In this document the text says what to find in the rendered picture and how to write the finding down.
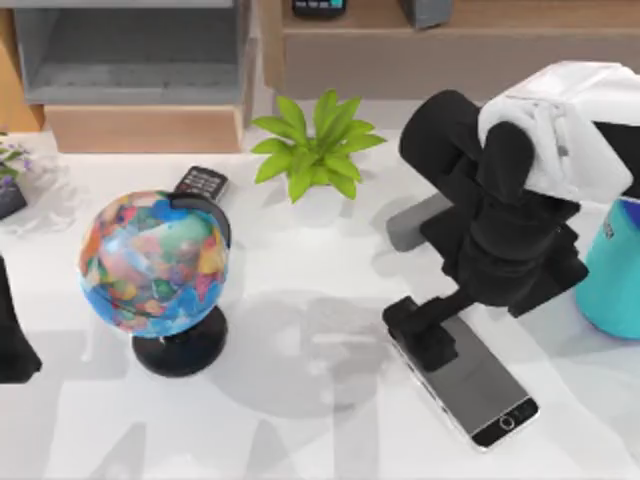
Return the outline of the black smartphone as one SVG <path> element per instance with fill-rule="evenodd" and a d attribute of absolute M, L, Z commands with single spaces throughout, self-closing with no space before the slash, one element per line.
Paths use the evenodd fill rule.
<path fill-rule="evenodd" d="M 442 323 L 456 340 L 458 357 L 435 372 L 412 361 L 411 333 L 389 331 L 394 347 L 417 383 L 452 426 L 487 451 L 522 430 L 540 411 L 538 402 L 459 316 Z"/>

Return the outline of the teal cylindrical container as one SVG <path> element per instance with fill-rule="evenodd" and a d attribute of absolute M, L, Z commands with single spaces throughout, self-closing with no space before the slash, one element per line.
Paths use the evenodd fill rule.
<path fill-rule="evenodd" d="M 581 313 L 611 336 L 640 340 L 640 201 L 611 206 L 585 265 L 588 275 L 575 293 Z"/>

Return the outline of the green plant in white pot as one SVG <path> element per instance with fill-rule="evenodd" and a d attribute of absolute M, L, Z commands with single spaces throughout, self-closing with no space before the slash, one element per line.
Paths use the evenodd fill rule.
<path fill-rule="evenodd" d="M 278 95 L 275 103 L 276 114 L 251 120 L 268 134 L 250 149 L 263 158 L 253 182 L 282 177 L 292 205 L 315 190 L 332 190 L 354 201 L 363 176 L 353 156 L 387 142 L 373 123 L 357 117 L 361 98 L 341 100 L 335 89 L 327 89 L 315 101 L 311 117 L 290 97 Z"/>

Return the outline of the wooden open shelf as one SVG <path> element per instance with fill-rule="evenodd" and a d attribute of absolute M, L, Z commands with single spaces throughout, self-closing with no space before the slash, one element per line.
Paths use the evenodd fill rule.
<path fill-rule="evenodd" d="M 451 19 L 416 30 L 400 0 L 349 0 L 332 20 L 255 0 L 267 86 L 298 99 L 422 99 L 445 88 L 485 100 L 557 61 L 640 71 L 640 0 L 454 0 Z"/>

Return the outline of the black remote control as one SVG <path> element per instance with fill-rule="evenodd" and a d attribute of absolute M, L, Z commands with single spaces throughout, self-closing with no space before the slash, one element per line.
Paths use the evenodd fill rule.
<path fill-rule="evenodd" d="M 174 187 L 175 192 L 197 193 L 217 202 L 223 195 L 229 179 L 226 175 L 209 168 L 193 165 Z"/>

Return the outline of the grey box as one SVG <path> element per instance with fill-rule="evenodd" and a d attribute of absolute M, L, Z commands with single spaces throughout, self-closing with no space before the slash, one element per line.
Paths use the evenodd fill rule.
<path fill-rule="evenodd" d="M 449 22 L 454 0 L 398 0 L 408 24 L 414 30 L 425 30 Z"/>

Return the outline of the colourful globe on black stand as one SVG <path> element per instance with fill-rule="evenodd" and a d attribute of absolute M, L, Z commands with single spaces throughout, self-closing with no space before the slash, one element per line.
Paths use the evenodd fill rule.
<path fill-rule="evenodd" d="M 96 314 L 129 334 L 147 370 L 191 376 L 226 343 L 219 299 L 231 245 L 226 213 L 204 195 L 134 191 L 111 201 L 88 227 L 79 284 Z"/>

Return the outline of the black device with screen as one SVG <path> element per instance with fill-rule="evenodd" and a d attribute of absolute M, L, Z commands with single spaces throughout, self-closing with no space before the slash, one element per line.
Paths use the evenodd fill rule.
<path fill-rule="evenodd" d="M 334 19 L 342 16 L 349 0 L 291 0 L 291 11 L 297 18 Z"/>

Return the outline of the pale wooden cupboard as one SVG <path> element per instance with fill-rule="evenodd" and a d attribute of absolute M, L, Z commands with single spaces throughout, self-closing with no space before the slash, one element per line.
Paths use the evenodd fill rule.
<path fill-rule="evenodd" d="M 49 128 L 63 153 L 234 153 L 251 108 L 255 44 L 245 52 L 240 99 L 224 105 L 43 105 L 27 102 L 14 14 L 0 7 L 0 126 Z"/>

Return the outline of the grey cabinet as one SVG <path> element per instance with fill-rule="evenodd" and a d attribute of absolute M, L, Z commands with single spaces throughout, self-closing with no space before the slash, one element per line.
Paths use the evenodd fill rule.
<path fill-rule="evenodd" d="M 224 105 L 245 83 L 251 0 L 0 0 L 27 102 Z"/>

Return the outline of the purple flowers in dark pot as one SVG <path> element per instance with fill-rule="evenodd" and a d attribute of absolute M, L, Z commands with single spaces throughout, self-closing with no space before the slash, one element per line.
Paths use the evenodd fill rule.
<path fill-rule="evenodd" d="M 31 170 L 30 152 L 19 143 L 7 140 L 8 132 L 0 130 L 0 220 L 27 205 L 18 178 Z"/>

